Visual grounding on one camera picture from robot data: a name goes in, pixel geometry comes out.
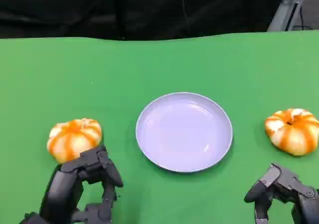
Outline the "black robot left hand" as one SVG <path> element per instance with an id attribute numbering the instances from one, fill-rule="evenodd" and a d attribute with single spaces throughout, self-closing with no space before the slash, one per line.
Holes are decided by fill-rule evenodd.
<path id="1" fill-rule="evenodd" d="M 101 183 L 102 200 L 77 208 L 83 194 L 83 182 Z M 23 224 L 110 224 L 116 187 L 123 187 L 122 177 L 103 145 L 80 153 L 78 158 L 59 164 L 49 180 L 39 213 L 24 216 Z"/>

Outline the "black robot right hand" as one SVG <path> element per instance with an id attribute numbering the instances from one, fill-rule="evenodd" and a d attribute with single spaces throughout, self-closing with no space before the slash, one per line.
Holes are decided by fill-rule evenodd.
<path id="1" fill-rule="evenodd" d="M 272 163 L 244 197 L 244 202 L 254 203 L 255 223 L 269 223 L 268 210 L 274 199 L 294 204 L 291 214 L 295 224 L 319 222 L 319 190 L 304 185 L 296 173 Z"/>

